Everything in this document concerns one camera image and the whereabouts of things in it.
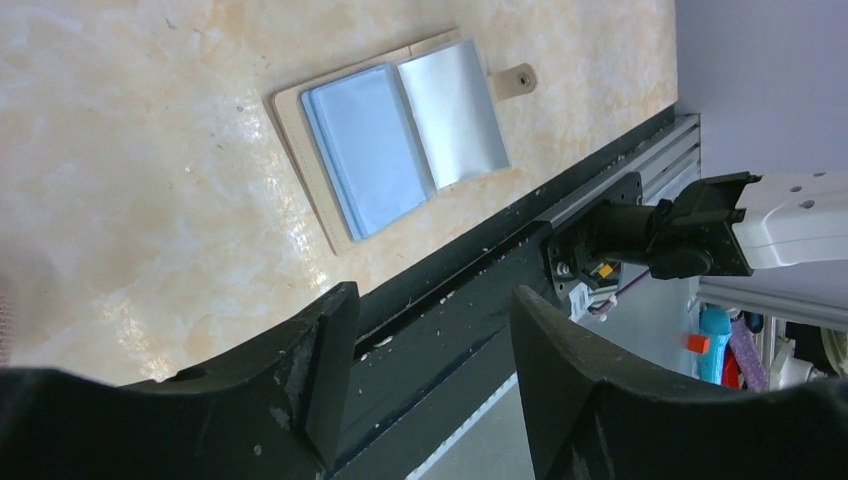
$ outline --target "cable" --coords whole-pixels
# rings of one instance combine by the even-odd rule
[[[606,302],[602,303],[600,307],[592,308],[589,307],[589,313],[592,315],[603,315],[610,311],[610,309],[616,305],[618,305],[618,298],[627,293],[628,290],[636,286],[637,283],[641,282],[645,278],[647,278],[651,274],[650,270],[645,270],[639,276],[631,280],[627,285],[618,289]]]

